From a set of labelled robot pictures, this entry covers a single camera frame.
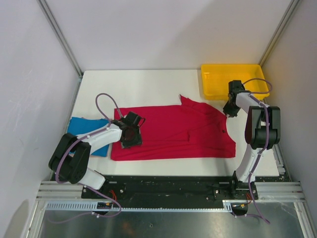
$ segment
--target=red shirt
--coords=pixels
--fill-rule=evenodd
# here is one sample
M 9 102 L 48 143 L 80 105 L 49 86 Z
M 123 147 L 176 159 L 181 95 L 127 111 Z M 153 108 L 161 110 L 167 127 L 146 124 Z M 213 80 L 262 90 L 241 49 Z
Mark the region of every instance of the red shirt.
M 181 105 L 121 108 L 123 115 L 134 112 L 145 118 L 141 126 L 143 144 L 123 149 L 112 146 L 116 161 L 174 158 L 232 158 L 235 142 L 226 129 L 226 116 L 206 103 L 180 96 Z M 115 119 L 120 116 L 115 110 Z

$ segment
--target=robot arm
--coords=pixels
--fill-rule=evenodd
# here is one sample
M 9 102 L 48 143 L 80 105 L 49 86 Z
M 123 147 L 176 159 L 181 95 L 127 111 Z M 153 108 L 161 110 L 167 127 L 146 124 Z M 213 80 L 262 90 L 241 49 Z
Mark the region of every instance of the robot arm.
M 247 114 L 245 139 L 247 150 L 240 166 L 235 172 L 238 182 L 248 182 L 251 169 L 254 167 L 258 154 L 262 151 L 266 141 L 265 113 L 264 107 L 268 110 L 269 140 L 266 150 L 271 149 L 280 140 L 280 109 L 260 103 L 254 98 L 250 91 L 246 91 L 242 82 L 234 80 L 229 83 L 229 100 L 223 108 L 228 117 L 236 117 L 240 108 Z
M 105 177 L 88 168 L 89 156 L 96 150 L 117 141 L 121 141 L 123 148 L 141 145 L 139 127 L 141 119 L 139 115 L 129 112 L 125 118 L 113 120 L 109 127 L 107 124 L 102 128 L 80 135 L 65 134 L 53 153 L 49 168 L 56 172 L 66 150 L 79 138 L 86 136 L 71 150 L 74 153 L 73 156 L 66 156 L 59 176 L 72 184 L 80 183 L 97 190 L 100 189 L 105 182 Z

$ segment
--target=yellow tray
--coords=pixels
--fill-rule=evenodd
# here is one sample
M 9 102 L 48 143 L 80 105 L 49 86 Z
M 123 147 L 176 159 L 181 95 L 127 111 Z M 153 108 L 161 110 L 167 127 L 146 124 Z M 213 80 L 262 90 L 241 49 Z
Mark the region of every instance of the yellow tray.
M 203 64 L 201 70 L 203 91 L 207 100 L 228 100 L 228 83 L 232 80 L 241 80 L 244 83 L 251 78 L 264 79 L 258 64 Z M 245 88 L 251 92 L 268 91 L 267 84 L 259 80 L 246 83 Z M 254 96 L 263 100 L 269 93 Z

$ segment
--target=white table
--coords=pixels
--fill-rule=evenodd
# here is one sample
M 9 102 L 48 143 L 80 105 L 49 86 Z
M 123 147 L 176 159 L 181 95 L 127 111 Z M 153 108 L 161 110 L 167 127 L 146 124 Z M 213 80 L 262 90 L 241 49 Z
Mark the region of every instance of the white table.
M 180 105 L 179 94 L 197 102 L 206 102 L 221 112 L 225 104 L 223 101 L 204 100 L 199 70 L 94 70 L 84 73 L 72 116 L 102 118 L 95 106 L 95 97 L 102 92 L 112 95 L 119 107 Z M 101 109 L 113 118 L 112 101 L 104 96 L 99 98 L 99 102 Z M 246 119 L 247 114 L 240 110 L 238 117 L 227 120 L 227 131 L 236 142 L 235 158 L 117 162 L 110 159 L 109 151 L 107 158 L 91 156 L 89 167 L 105 175 L 231 176 L 240 165 L 246 149 Z M 272 150 L 262 158 L 255 174 L 279 175 Z

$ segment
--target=blue towel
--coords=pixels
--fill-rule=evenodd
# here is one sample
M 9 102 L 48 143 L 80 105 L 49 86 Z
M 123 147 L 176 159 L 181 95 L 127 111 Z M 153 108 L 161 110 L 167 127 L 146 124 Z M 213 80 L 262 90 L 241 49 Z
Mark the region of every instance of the blue towel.
M 87 132 L 101 128 L 107 125 L 107 123 L 108 121 L 106 119 L 89 120 L 84 118 L 71 118 L 67 132 L 73 135 L 85 134 Z M 99 150 L 96 150 L 92 155 L 106 157 L 108 148 L 109 145 L 106 145 Z

